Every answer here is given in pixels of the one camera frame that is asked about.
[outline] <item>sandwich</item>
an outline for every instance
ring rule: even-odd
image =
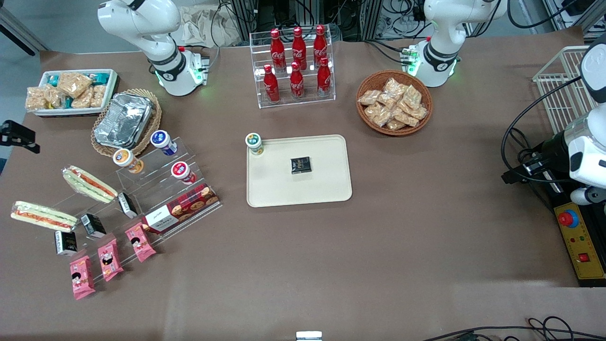
[[[10,217],[61,232],[71,232],[72,227],[78,222],[76,217],[69,214],[24,201],[14,203]]]
[[[69,166],[63,169],[63,178],[77,193],[86,195],[102,203],[107,204],[118,196],[115,189],[76,166]]]

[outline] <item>brown table surface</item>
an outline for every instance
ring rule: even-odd
[[[65,165],[116,168],[90,145],[95,118],[27,115],[42,153],[15,148],[0,178],[2,339],[290,340],[321,330],[325,340],[420,340],[551,314],[606,334],[606,289],[577,288],[554,219],[526,186],[500,179],[502,134],[537,97],[530,78],[562,47],[580,44],[578,29],[469,39],[456,73],[431,90],[431,121],[403,138],[358,117],[360,82],[396,67],[364,43],[335,44],[336,101],[265,110],[248,48],[221,50],[209,85],[183,98],[160,88],[141,53],[43,53],[43,70],[111,68],[120,90],[157,94],[161,127],[197,153],[224,206],[77,302],[52,232],[11,220],[10,206],[70,195]],[[519,127],[532,143],[550,135],[541,112]],[[343,135],[352,198],[249,207],[243,138],[251,131]]]

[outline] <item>round wicker basket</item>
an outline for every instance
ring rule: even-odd
[[[370,121],[368,116],[366,116],[366,113],[364,113],[365,107],[362,104],[360,104],[360,102],[356,102],[356,107],[358,108],[358,114],[360,115],[360,118],[362,118],[362,120],[364,122],[366,122],[366,124],[369,127],[371,127],[372,129],[374,129],[380,133],[384,133],[386,135],[391,135],[391,136],[408,135],[408,134],[411,134],[411,133],[423,128],[427,124],[427,121],[429,121],[429,119],[431,118],[431,114],[433,112],[433,100],[431,99],[431,94],[429,92],[429,89],[427,89],[425,84],[423,84],[420,80],[416,79],[415,77],[412,77],[411,75],[409,75],[403,71],[397,71],[397,70],[379,71],[379,72],[373,73],[372,75],[366,77],[366,79],[362,81],[362,84],[360,84],[360,87],[358,88],[358,95],[356,96],[356,99],[360,98],[368,90],[383,91],[383,86],[385,85],[385,83],[387,83],[387,80],[391,77],[393,77],[393,79],[395,79],[396,81],[398,81],[401,84],[414,86],[415,89],[417,89],[421,93],[421,95],[422,95],[421,103],[427,109],[427,116],[425,116],[425,118],[419,122],[419,125],[416,127],[407,126],[402,129],[399,129],[399,130],[389,130],[386,128],[379,127],[375,123]]]
[[[160,103],[158,102],[158,98],[156,97],[156,95],[154,95],[153,93],[151,93],[147,90],[128,89],[124,92],[130,93],[132,95],[139,95],[139,96],[147,97],[155,105],[155,108],[153,109],[153,112],[151,113],[150,120],[147,123],[147,127],[145,127],[145,131],[142,134],[139,144],[137,144],[133,149],[131,149],[133,154],[139,155],[139,154],[143,153],[143,150],[145,150],[145,148],[147,148],[147,146],[150,144],[150,137],[152,137],[153,132],[158,130],[158,128],[160,128],[160,119],[162,118],[162,108],[160,108]],[[103,120],[109,107],[110,107],[110,105],[108,104],[105,108],[103,108],[103,111],[101,112],[101,114],[99,114],[99,117],[97,118],[97,121],[95,122],[95,125],[93,126],[93,131],[91,131],[91,133],[90,133],[90,141],[93,144],[93,148],[95,148],[95,150],[97,152],[99,152],[99,154],[105,155],[106,157],[113,157],[113,154],[116,152],[117,149],[108,147],[108,146],[102,146],[99,143],[97,143],[97,141],[95,140],[95,133],[94,133],[95,128],[97,128],[99,123]]]

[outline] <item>red bottle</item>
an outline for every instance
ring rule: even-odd
[[[320,68],[320,59],[326,57],[326,37],[324,36],[324,25],[316,26],[316,40],[313,41],[313,66],[316,70]]]
[[[307,52],[305,50],[305,42],[303,41],[303,29],[295,27],[295,40],[293,40],[293,59],[299,63],[301,70],[307,70]]]
[[[293,100],[300,101],[303,96],[305,96],[305,88],[303,86],[303,75],[301,75],[301,70],[298,62],[293,61],[290,65],[293,68],[293,72],[290,74],[290,91],[292,93]]]
[[[276,75],[271,72],[271,65],[266,64],[265,76],[263,77],[263,83],[265,84],[265,92],[269,98],[269,103],[276,104],[280,101],[280,90],[278,90],[278,79]]]
[[[276,73],[285,73],[286,56],[284,55],[284,44],[280,40],[280,31],[278,31],[278,29],[272,29],[270,34],[271,46],[269,51],[271,52],[273,67],[276,69]]]
[[[320,68],[318,69],[318,96],[328,97],[330,94],[330,69],[328,68],[328,58],[320,58]]]

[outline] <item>red button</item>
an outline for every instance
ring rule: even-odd
[[[558,221],[564,226],[570,226],[574,223],[572,215],[568,212],[562,212],[558,215]]]

